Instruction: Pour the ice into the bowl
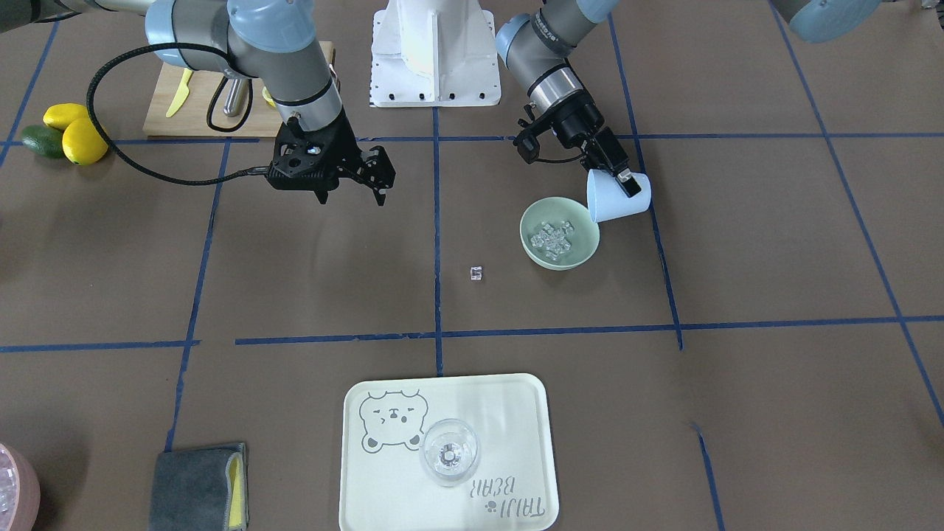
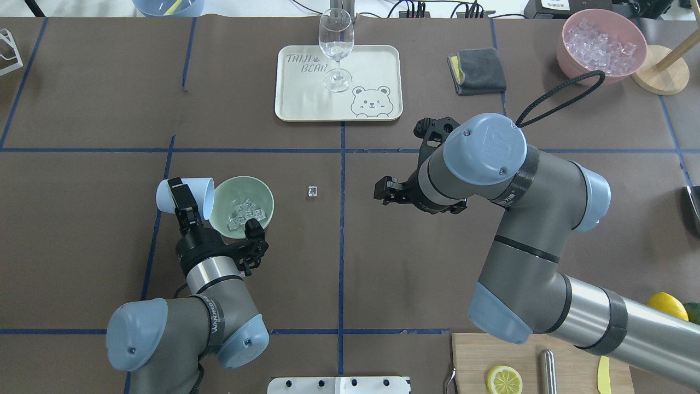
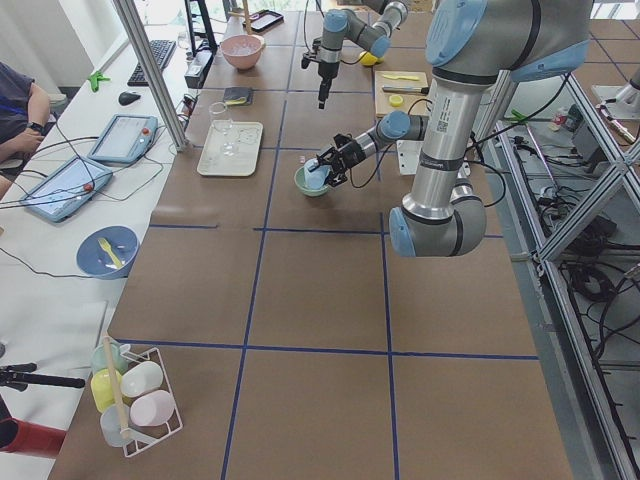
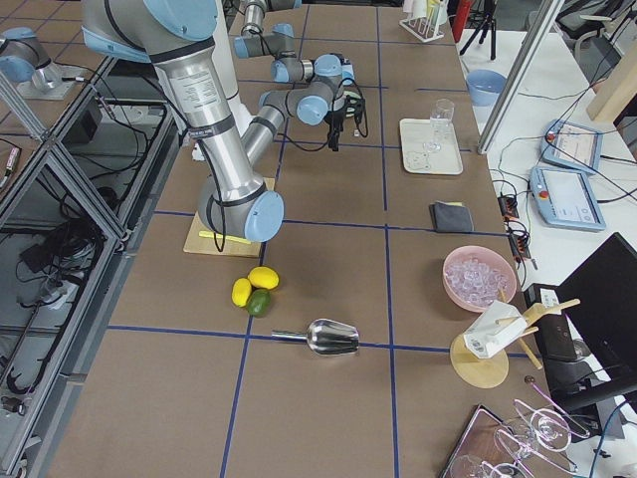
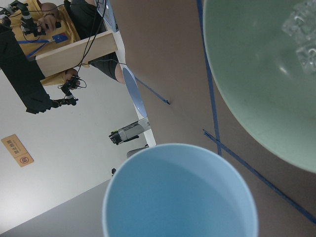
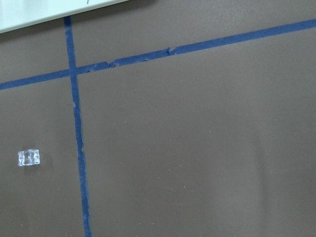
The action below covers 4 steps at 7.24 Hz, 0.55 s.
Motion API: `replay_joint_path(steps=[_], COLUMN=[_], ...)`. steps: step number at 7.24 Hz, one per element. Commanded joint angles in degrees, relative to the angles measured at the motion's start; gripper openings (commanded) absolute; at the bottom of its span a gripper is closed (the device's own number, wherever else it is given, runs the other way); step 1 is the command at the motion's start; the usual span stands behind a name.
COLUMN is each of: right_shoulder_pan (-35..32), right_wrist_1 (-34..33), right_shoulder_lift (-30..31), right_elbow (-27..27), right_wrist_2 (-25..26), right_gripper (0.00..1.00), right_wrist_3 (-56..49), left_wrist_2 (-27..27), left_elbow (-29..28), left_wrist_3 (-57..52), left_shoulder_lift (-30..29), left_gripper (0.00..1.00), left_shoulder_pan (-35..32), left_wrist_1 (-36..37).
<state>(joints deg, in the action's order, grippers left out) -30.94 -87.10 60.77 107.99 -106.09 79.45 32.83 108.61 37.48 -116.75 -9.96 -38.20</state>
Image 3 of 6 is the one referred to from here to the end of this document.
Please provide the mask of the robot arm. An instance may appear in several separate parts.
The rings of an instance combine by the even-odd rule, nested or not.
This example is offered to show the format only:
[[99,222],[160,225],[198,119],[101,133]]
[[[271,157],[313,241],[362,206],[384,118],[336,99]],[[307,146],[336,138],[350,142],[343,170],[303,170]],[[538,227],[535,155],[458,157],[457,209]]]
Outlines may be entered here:
[[321,78],[319,109],[325,108],[333,80],[338,76],[344,41],[349,40],[381,58],[391,45],[393,31],[406,21],[409,13],[405,1],[364,1],[363,4],[380,14],[373,25],[365,23],[350,9],[331,9],[324,16],[322,35],[313,41],[311,50],[303,54],[303,69],[311,63],[317,64]]
[[448,257],[472,251],[486,214],[463,169],[484,92],[501,71],[515,82],[569,73],[586,59],[588,1],[444,1],[426,39],[432,68],[431,111],[383,117],[357,137],[337,136],[306,163],[313,185],[343,183],[352,167],[399,140],[421,148],[412,189],[389,215],[394,250],[404,257]]

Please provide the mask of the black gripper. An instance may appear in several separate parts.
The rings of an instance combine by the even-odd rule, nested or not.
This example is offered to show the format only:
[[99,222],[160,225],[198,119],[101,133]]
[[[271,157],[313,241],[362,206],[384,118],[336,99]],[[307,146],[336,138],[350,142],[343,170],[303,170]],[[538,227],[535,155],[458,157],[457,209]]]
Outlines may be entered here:
[[345,183],[346,172],[367,158],[365,150],[350,135],[337,134],[334,143],[334,146],[322,150],[305,163],[305,170],[309,174],[318,170],[327,174],[325,184],[331,187]]
[[321,77],[318,92],[319,109],[324,109],[325,107],[331,85],[339,72],[340,61],[341,45],[339,43],[330,43],[326,46],[325,41],[321,38],[314,39],[311,49],[303,54],[301,60],[303,69],[307,69],[311,63],[318,65],[317,71]]

